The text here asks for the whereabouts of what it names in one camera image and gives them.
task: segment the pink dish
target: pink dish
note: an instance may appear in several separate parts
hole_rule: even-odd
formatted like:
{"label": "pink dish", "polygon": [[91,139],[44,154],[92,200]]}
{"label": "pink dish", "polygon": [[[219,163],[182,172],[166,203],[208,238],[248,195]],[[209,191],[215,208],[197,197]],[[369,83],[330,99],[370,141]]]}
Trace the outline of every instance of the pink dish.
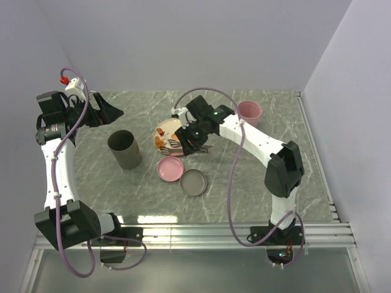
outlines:
{"label": "pink dish", "polygon": [[158,163],[158,174],[161,179],[174,182],[183,174],[183,164],[177,157],[167,156]]}

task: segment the marble tabletop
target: marble tabletop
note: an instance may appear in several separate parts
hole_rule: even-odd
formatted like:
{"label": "marble tabletop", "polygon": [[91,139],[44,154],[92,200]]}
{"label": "marble tabletop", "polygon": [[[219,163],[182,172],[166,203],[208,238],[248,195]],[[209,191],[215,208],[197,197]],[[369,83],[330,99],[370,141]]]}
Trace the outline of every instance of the marble tabletop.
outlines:
{"label": "marble tabletop", "polygon": [[[156,172],[163,155],[155,148],[155,127],[170,118],[173,103],[183,92],[101,92],[113,106],[124,111],[111,125],[83,127],[76,139],[76,183],[80,199],[97,214],[114,212],[125,223],[227,222],[225,199],[228,175],[238,146],[216,135],[210,136],[212,154],[180,157],[185,170],[196,168],[206,175],[208,187],[199,197],[186,196],[179,182],[167,183]],[[302,154],[305,175],[296,196],[297,211],[306,222],[332,221],[326,191],[294,92],[236,90],[227,92],[235,101],[253,100],[263,109],[258,129],[271,137],[295,141]],[[220,94],[199,91],[213,106],[230,102]],[[107,139],[119,129],[131,131],[141,150],[142,162],[134,170],[122,170],[108,149]],[[247,151],[236,167],[232,189],[235,222],[265,222],[271,215],[271,194],[263,184],[266,170]]]}

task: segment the dark gray cylinder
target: dark gray cylinder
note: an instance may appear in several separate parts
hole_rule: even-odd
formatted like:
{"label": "dark gray cylinder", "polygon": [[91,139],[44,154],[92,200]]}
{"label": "dark gray cylinder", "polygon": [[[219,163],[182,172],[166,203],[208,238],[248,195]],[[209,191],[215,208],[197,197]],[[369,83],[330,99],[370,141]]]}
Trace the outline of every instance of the dark gray cylinder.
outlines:
{"label": "dark gray cylinder", "polygon": [[130,131],[118,130],[111,134],[108,146],[121,168],[131,170],[141,163],[139,145]]}

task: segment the gray dish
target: gray dish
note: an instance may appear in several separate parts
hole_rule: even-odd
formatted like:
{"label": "gray dish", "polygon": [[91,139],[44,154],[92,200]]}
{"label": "gray dish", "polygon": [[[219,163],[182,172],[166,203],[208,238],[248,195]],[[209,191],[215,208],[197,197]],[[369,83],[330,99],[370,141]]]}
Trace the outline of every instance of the gray dish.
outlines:
{"label": "gray dish", "polygon": [[185,194],[196,197],[205,191],[208,182],[205,175],[196,169],[190,169],[182,174],[180,186]]}

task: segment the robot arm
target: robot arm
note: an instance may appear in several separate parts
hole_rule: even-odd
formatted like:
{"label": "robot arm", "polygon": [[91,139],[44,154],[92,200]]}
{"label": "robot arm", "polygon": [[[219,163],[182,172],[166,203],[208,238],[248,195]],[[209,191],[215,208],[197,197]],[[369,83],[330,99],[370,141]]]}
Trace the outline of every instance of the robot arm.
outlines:
{"label": "robot arm", "polygon": [[[186,107],[172,109],[182,127],[175,134],[185,155],[198,150],[215,133],[240,144],[242,132],[238,116],[225,105],[215,109],[202,96],[193,99]],[[299,147],[294,142],[283,143],[244,123],[246,138],[243,148],[252,153],[265,167],[265,186],[272,193],[271,226],[295,209],[295,197],[304,174]],[[294,215],[287,217],[279,230],[288,231],[294,226]]]}
{"label": "robot arm", "polygon": [[[37,119],[35,138],[41,145],[45,157],[48,183],[44,211],[36,214],[34,221],[37,228],[55,249],[58,249],[55,223],[56,200],[52,185],[51,165],[54,150],[75,125],[84,108],[86,97],[82,89],[79,88],[80,86],[82,84],[78,82],[78,79],[72,79],[65,89],[68,94],[75,96],[75,99],[71,99],[71,96],[68,97],[61,92],[48,92],[37,97],[42,114]],[[121,110],[108,104],[99,93],[94,93],[93,96],[100,109],[96,110],[89,105],[79,127],[82,125],[90,127],[107,125],[123,115]],[[119,234],[120,231],[118,218],[113,213],[97,216],[93,210],[79,200],[73,170],[76,135],[77,132],[65,141],[56,164],[60,213],[61,217],[69,216],[69,219],[61,221],[64,248],[89,241],[103,234]]]}

